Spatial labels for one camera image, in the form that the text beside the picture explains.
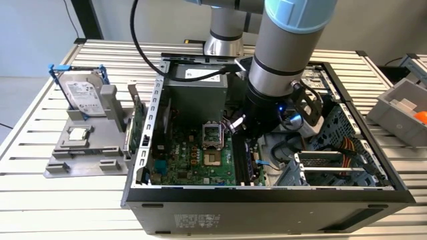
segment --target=blue tab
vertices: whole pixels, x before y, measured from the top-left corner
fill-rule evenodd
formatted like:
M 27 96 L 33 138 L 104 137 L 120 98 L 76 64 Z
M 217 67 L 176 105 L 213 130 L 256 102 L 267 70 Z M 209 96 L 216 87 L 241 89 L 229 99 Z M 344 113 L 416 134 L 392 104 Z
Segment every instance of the blue tab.
M 256 164 L 260 164 L 260 165 L 269 165 L 269 162 L 267 161 L 263 161 L 263 160 L 255 160 Z
M 72 69 L 71 65 L 57 65 L 55 70 L 60 72 L 65 72 L 65 71 L 69 71 L 71 69 Z

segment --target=floor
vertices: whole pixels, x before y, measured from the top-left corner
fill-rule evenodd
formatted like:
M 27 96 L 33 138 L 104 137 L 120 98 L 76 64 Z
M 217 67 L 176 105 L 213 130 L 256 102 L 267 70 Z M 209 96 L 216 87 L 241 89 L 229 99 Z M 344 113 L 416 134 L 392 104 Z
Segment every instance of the floor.
M 0 144 L 20 120 L 48 77 L 3 77 L 0 76 Z

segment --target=orange object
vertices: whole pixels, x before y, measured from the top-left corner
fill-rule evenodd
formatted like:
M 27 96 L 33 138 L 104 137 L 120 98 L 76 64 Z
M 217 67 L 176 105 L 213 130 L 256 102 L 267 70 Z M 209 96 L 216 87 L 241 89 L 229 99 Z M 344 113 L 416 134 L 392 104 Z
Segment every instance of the orange object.
M 414 118 L 416 118 L 424 124 L 427 124 L 427 111 L 420 111 L 420 112 L 415 113 Z

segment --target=robotic arm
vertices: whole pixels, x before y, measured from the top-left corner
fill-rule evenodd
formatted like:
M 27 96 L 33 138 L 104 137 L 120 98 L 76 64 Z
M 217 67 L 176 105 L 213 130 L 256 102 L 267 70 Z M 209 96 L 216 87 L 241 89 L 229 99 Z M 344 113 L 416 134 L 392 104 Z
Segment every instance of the robotic arm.
M 302 116 L 300 124 L 315 126 L 322 116 L 322 100 L 306 95 L 310 88 L 300 82 L 323 29 L 331 20 L 336 0 L 187 0 L 212 7 L 211 37 L 204 54 L 243 55 L 243 17 L 239 10 L 263 10 L 255 55 L 237 58 L 248 73 L 248 90 L 243 106 L 244 130 L 257 138 L 281 122 L 287 106 Z

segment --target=small chip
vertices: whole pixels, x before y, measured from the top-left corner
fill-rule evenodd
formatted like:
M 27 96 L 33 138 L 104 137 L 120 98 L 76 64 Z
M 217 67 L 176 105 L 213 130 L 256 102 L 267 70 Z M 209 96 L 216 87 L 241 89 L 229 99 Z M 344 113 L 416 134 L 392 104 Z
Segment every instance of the small chip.
M 177 173 L 177 178 L 179 179 L 185 179 L 187 178 L 187 172 L 179 172 Z

